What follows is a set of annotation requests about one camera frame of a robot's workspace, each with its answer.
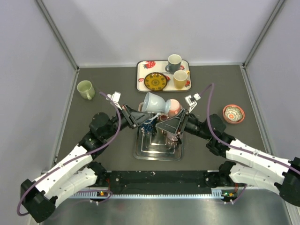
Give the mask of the black gold mug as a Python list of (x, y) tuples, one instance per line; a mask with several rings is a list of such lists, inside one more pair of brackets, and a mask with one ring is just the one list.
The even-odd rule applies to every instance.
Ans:
[(167, 120), (167, 119), (168, 119), (168, 116), (165, 115), (165, 114), (161, 114), (161, 115), (159, 116), (159, 120), (160, 120), (160, 121), (164, 121), (164, 120)]

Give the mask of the mauve purple mug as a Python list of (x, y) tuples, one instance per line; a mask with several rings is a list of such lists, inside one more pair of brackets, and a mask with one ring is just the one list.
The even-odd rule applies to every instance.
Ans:
[(182, 144), (181, 135), (167, 132), (166, 136), (171, 142)]

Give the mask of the dark blue mug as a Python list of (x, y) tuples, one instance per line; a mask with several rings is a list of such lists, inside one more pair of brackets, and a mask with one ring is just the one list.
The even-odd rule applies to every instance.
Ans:
[(145, 121), (140, 127), (145, 135), (155, 135), (157, 118)]

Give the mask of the light blue mug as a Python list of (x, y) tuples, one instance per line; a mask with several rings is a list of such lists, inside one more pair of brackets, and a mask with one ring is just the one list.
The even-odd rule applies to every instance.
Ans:
[(168, 114), (171, 107), (171, 101), (165, 101), (162, 97), (148, 92), (143, 101), (141, 111), (148, 113), (164, 113)]

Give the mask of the pink mug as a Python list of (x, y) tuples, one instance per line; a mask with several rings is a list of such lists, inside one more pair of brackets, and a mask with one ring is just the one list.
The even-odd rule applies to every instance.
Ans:
[(178, 100), (170, 99), (170, 103), (170, 109), (167, 113), (169, 118), (176, 116), (182, 109), (182, 106), (180, 105)]

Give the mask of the light green mug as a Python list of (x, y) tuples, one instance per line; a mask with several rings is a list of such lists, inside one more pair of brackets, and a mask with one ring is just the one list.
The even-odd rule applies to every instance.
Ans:
[(80, 95), (86, 100), (92, 100), (95, 96), (95, 90), (92, 83), (88, 80), (84, 80), (78, 83), (77, 90)]

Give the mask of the cream white mug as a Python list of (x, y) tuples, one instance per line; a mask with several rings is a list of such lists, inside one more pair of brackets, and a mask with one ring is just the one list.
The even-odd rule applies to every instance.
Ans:
[(144, 111), (145, 111), (145, 107), (144, 107), (144, 103), (143, 103), (143, 102), (141, 102), (141, 103), (139, 104), (139, 106), (138, 106), (138, 111), (140, 111), (140, 112), (144, 112)]

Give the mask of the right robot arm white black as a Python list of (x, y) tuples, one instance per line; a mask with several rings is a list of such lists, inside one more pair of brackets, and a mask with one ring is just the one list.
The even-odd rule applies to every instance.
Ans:
[(204, 122), (185, 109), (170, 119), (156, 124), (167, 133), (180, 136), (186, 132), (208, 140), (206, 147), (227, 161), (220, 168), (223, 185), (242, 183), (269, 190), (286, 202), (300, 205), (300, 159), (276, 157), (243, 143), (225, 132), (221, 118), (212, 114)]

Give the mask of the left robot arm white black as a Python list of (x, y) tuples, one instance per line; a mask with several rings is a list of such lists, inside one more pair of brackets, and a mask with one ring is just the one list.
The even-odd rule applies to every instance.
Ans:
[(94, 160), (122, 129), (137, 128), (154, 117), (154, 113), (133, 110), (128, 105), (116, 107), (116, 116), (111, 118), (104, 112), (95, 114), (89, 132), (66, 157), (40, 177), (21, 184), (18, 207), (23, 206), (27, 214), (41, 223), (73, 194), (94, 184), (103, 185), (105, 170)]

